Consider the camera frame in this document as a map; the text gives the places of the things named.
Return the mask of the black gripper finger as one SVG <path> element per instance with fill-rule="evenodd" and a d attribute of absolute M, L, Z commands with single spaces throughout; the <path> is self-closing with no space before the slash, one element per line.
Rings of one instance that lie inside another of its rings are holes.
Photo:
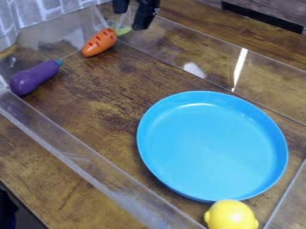
<path fill-rule="evenodd" d="M 155 15 L 161 11 L 161 0 L 139 0 L 139 7 L 135 13 L 133 29 L 147 30 Z"/>
<path fill-rule="evenodd" d="M 115 14 L 126 13 L 131 0 L 113 0 L 113 8 Z"/>

